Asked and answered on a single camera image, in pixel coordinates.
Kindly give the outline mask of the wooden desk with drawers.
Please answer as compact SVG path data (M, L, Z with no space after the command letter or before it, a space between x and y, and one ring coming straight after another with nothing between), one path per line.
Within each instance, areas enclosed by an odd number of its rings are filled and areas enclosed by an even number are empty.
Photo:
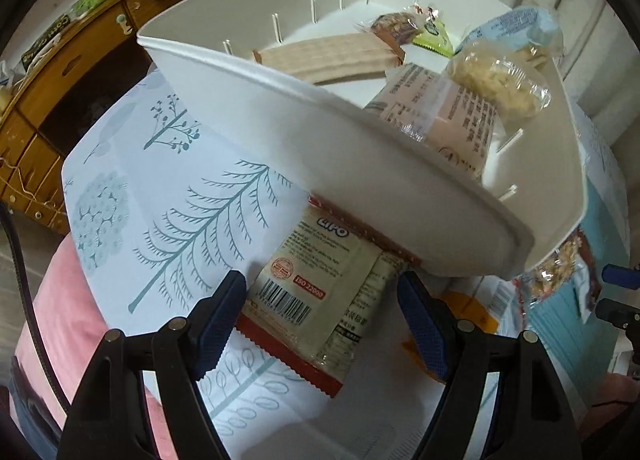
M68 233L63 162L149 67L140 28L180 1L105 0L74 21L26 76L1 115L1 199L9 208Z

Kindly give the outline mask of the clear pack brown biscuits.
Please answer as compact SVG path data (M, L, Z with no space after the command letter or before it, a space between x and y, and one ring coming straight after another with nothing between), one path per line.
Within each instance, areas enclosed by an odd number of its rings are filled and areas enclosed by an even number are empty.
M364 108L474 180L482 178L498 113L472 90L417 64L403 64Z

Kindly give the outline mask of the pink bed quilt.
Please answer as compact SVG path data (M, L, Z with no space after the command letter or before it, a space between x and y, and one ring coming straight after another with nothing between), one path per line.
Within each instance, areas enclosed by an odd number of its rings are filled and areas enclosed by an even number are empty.
M34 307L51 365L71 402L107 326L89 289L70 235L53 254ZM64 428L66 414L43 373L26 326L18 339L15 356L30 387L43 400L56 424ZM147 389L145 396L160 458L178 459L162 405Z

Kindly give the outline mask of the red white Lipo cracker pack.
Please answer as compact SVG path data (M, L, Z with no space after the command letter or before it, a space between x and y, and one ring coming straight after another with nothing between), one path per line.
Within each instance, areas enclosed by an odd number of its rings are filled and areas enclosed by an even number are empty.
M334 397L386 290L417 261L371 227L310 197L248 289L236 328Z

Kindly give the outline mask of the yellow green snack packet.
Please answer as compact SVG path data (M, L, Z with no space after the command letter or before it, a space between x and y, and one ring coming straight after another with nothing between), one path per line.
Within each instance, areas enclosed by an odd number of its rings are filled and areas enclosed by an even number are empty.
M452 46L446 27L437 19L427 21L422 31L412 40L412 44L440 56L447 58L454 56L454 46Z

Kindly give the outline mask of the light blue zip bag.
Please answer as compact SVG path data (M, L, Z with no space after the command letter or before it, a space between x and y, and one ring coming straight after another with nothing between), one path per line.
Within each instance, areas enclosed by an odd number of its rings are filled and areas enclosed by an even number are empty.
M563 55L564 36L559 21L550 10L521 5L472 29L454 51L484 38L519 53L538 67L549 58Z

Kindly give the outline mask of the orange snack packet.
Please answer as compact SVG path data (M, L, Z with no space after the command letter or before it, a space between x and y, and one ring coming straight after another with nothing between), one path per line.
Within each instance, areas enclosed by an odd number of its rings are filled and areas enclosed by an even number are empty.
M454 342L448 345L447 352L450 358L455 362L454 354L461 347L459 344L459 334L463 332L485 332L488 334L496 334L499 328L499 321L503 314L504 304L497 298L497 290L460 290L459 288L447 288L436 295L444 301L450 309L450 312L457 319L457 330L454 332ZM416 349L416 343L410 334L401 342L401 347L411 360L428 376L440 383L447 381L439 381L429 373ZM449 376L454 371L454 364L449 369Z

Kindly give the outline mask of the patterned blue white tablecloth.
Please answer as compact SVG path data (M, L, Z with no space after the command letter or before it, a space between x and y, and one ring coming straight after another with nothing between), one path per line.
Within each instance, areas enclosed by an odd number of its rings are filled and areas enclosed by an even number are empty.
M66 457L148 452L149 434L128 420L148 372L181 459L615 459L638 431L638 383L608 372L614 331L580 321L570 290L527 324L459 334L446 383L401 347L399 277L336 396L236 323L217 367L195 381L194 306L230 270L247 300L313 195L194 119L160 72L94 124L63 177L78 258L112 327L70 410ZM496 289L502 316L516 299L512 278L407 270L433 298L454 280Z

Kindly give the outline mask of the white plastic storage bin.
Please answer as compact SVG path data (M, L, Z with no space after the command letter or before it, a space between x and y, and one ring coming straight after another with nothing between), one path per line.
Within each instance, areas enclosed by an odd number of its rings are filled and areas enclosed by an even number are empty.
M453 36L506 11L498 0L184 0L138 40L194 119L431 274L513 278L587 211L574 116L554 64L542 70L550 105L510 128L478 181L366 111L382 79L314 86L250 59L412 3L439 8Z

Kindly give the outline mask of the beige long biscuit bar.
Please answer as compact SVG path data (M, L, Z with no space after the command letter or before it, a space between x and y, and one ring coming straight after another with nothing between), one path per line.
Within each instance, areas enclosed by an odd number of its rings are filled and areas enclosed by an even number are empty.
M358 32L253 50L253 59L311 84L373 76L404 63L405 52L389 35Z

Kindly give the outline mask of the mixed nuts clear packet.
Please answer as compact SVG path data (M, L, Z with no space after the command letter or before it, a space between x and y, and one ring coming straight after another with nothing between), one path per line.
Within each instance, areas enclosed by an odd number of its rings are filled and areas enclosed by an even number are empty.
M370 30L376 35L390 36L398 45L406 45L423 30L424 24L424 17L413 12L391 12L378 16Z

